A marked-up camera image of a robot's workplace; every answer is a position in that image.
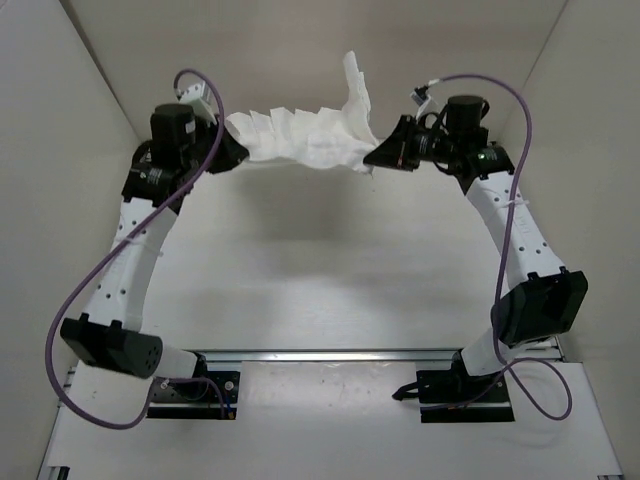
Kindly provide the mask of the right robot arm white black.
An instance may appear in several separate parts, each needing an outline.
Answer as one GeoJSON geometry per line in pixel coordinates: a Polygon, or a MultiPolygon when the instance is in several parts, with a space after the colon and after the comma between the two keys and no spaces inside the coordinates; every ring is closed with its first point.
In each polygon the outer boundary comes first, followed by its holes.
{"type": "Polygon", "coordinates": [[[488,139],[481,124],[487,100],[448,99],[433,124],[403,115],[392,134],[365,156],[367,166],[412,172],[423,162],[458,182],[505,260],[506,285],[491,309],[491,328],[459,354],[462,366],[448,376],[449,391],[471,400],[484,377],[501,370],[529,346],[570,330],[588,289],[553,252],[518,187],[506,150],[488,139]]]}

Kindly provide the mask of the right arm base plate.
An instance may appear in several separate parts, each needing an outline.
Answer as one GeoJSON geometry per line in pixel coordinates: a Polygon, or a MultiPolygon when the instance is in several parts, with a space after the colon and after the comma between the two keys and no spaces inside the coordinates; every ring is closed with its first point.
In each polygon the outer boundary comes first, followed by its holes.
{"type": "Polygon", "coordinates": [[[417,399],[423,424],[515,421],[506,382],[497,375],[465,378],[452,370],[419,370],[416,380],[401,386],[392,398],[417,399]]]}

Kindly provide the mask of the white pleated skirt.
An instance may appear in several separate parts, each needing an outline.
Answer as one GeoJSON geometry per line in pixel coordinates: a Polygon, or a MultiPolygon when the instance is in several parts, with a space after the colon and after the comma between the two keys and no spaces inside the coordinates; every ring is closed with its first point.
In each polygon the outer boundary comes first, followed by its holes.
{"type": "Polygon", "coordinates": [[[348,98],[339,109],[317,112],[277,107],[267,114],[236,112],[226,117],[232,137],[248,149],[252,163],[286,161],[314,170],[344,167],[369,175],[364,163],[380,141],[369,125],[371,101],[354,51],[343,57],[348,98]]]}

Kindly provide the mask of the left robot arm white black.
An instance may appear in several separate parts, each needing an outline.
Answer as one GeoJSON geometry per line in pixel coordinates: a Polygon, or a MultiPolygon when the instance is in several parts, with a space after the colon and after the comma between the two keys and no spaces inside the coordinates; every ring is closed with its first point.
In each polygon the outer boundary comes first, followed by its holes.
{"type": "Polygon", "coordinates": [[[124,248],[107,262],[80,317],[63,320],[60,334],[88,366],[141,379],[174,378],[185,397],[197,398],[209,385],[202,359],[143,333],[143,306],[189,181],[200,168],[230,171],[248,152],[219,129],[217,114],[203,100],[160,105],[150,125],[152,137],[134,153],[122,189],[113,243],[124,248]]]}

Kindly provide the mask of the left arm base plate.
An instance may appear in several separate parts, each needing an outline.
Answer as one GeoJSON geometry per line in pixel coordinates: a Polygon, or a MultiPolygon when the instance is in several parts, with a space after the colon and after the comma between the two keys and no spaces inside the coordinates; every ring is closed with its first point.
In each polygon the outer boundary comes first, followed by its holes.
{"type": "Polygon", "coordinates": [[[147,417],[157,420],[222,420],[237,417],[241,386],[240,364],[207,366],[209,382],[164,382],[156,386],[147,417]]]}

